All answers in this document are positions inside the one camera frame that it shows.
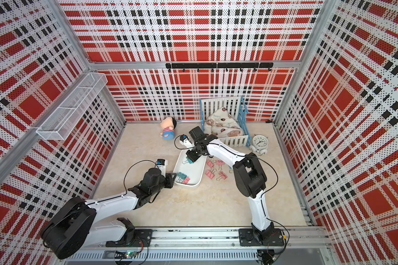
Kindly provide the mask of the teal binder clip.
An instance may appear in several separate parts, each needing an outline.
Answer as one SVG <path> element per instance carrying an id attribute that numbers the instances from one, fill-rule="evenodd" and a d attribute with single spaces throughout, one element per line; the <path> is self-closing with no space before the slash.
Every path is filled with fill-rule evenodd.
<path id="1" fill-rule="evenodd" d="M 186 158 L 182 161 L 182 164 L 183 164 L 183 165 L 186 165 L 186 164 L 193 164 L 193 161 L 191 161 L 188 157 L 186 157 Z"/>
<path id="2" fill-rule="evenodd" d="M 182 173 L 182 172 L 178 172 L 178 173 L 177 173 L 177 177 L 176 177 L 176 181 L 177 181 L 178 183 L 183 183 L 183 182 L 186 180 L 186 178 L 187 178 L 187 175 L 186 175 L 186 174 L 184 174 L 184 173 Z"/>

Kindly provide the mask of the white plastic storage box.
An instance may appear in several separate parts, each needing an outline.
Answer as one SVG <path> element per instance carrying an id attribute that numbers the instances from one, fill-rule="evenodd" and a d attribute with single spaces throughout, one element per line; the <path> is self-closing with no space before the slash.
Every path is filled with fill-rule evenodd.
<path id="1" fill-rule="evenodd" d="M 204 172 L 207 159 L 205 156 L 202 156 L 193 164 L 183 165 L 182 161 L 186 157 L 187 157 L 186 150 L 182 150 L 179 154 L 179 158 L 177 160 L 173 173 L 177 174 L 178 172 L 182 172 L 190 178 L 190 181 L 188 184 L 183 184 L 183 183 L 178 183 L 175 178 L 175 184 L 186 188 L 197 188 L 202 180 L 202 175 Z"/>

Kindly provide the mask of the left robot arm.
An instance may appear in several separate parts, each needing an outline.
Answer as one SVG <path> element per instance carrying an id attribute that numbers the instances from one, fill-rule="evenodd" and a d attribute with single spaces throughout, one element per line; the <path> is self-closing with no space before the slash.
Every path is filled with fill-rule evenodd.
<path id="1" fill-rule="evenodd" d="M 87 201 L 80 197 L 70 199 L 41 231 L 44 246 L 58 259 L 102 242 L 106 247 L 147 246 L 150 231 L 137 232 L 127 218 L 109 223 L 105 219 L 154 202 L 161 190 L 174 186 L 175 179 L 175 173 L 167 173 L 163 166 L 158 166 L 150 168 L 139 184 L 122 194 Z"/>

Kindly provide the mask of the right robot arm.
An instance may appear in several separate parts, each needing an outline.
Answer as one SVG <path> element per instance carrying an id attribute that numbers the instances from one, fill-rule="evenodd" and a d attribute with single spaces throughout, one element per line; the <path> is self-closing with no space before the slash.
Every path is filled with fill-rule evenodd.
<path id="1" fill-rule="evenodd" d="M 233 169 L 235 184 L 242 195 L 248 198 L 252 213 L 252 228 L 259 233 L 273 234 L 273 221 L 268 217 L 265 204 L 267 176 L 254 154 L 236 151 L 224 144 L 215 135 L 206 135 L 200 127 L 189 131 L 186 140 L 192 140 L 186 145 L 187 157 L 195 162 L 202 156 L 213 156 Z"/>

